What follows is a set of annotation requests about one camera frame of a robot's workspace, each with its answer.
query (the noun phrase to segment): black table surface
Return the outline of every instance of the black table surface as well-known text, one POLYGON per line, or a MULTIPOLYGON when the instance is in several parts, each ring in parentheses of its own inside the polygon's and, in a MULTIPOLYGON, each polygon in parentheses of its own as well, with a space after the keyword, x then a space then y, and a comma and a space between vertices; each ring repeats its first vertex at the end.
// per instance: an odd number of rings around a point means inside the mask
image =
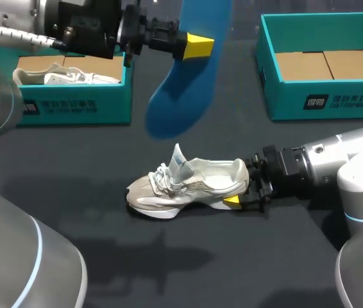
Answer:
POLYGON ((86 308, 341 307, 334 265, 345 222, 331 211, 340 207, 337 195, 275 200, 268 218, 203 207, 152 221, 126 210, 127 185, 168 163, 175 142, 188 159, 229 160, 363 127, 270 122, 253 46, 226 43, 214 103, 175 140, 153 140, 144 129, 148 99, 171 65, 147 49, 136 63, 130 126, 18 128, 0 138, 0 195, 81 250, 86 308))

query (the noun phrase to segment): gray sneaker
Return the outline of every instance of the gray sneaker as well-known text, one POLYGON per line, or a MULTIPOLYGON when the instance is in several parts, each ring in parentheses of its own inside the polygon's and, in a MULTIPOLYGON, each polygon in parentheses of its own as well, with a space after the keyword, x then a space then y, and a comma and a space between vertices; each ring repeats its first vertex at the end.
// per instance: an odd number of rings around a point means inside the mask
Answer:
POLYGON ((169 166, 162 164, 156 172, 133 182, 126 199, 144 215, 171 219, 192 202, 206 203, 214 209, 240 209, 224 199, 245 193, 248 185, 248 170, 241 159, 187 161, 176 144, 169 166))

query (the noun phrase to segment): white cable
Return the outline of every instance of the white cable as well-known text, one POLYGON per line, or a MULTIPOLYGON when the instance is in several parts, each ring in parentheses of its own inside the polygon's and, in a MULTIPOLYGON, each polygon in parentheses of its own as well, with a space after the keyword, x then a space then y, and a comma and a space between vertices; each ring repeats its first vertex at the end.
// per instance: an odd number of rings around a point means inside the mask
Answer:
POLYGON ((34 46, 51 47, 54 41, 54 38, 49 38, 44 35, 0 27, 1 46, 13 46, 15 43, 19 42, 32 44, 34 46))

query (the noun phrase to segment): cardboard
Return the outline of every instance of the cardboard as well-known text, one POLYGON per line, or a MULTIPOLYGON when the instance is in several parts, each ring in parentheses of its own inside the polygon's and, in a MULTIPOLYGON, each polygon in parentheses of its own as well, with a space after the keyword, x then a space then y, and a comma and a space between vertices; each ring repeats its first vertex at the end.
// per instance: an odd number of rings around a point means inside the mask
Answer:
POLYGON ((22 56, 17 68, 25 71, 45 71, 54 63, 64 67, 76 67, 85 73, 95 73, 113 77, 122 81, 123 56, 111 59, 96 58, 94 56, 22 56))
POLYGON ((323 53, 276 53, 276 58, 283 80, 333 79, 323 53))
POLYGON ((122 81, 123 60, 123 56, 115 56, 112 60, 94 56, 66 56, 63 66, 76 67, 85 73, 95 73, 122 81))
POLYGON ((363 50, 324 51, 334 79, 363 79, 363 50))
POLYGON ((22 56, 17 68, 25 71, 40 72, 50 68, 54 63, 63 65, 64 56, 22 56))

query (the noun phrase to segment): sneaker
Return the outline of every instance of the sneaker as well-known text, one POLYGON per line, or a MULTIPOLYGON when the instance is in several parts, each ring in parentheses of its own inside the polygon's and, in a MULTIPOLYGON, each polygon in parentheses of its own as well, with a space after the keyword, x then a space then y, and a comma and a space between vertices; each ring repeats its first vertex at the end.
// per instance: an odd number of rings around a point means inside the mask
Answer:
POLYGON ((84 73, 75 67, 71 67, 67 74, 47 73, 44 81, 45 85, 104 85, 121 83, 121 81, 116 78, 94 73, 84 73))
POLYGON ((187 161, 176 144, 169 166, 162 164, 156 172, 132 183, 126 199, 141 214, 171 219, 192 202, 214 209, 240 209, 224 199, 245 193, 248 185, 249 173, 241 159, 187 161))
POLYGON ((17 85, 67 85, 67 84, 117 84, 113 77, 87 74, 75 67, 64 67, 54 63, 45 71, 29 72, 16 69, 13 80, 17 85))

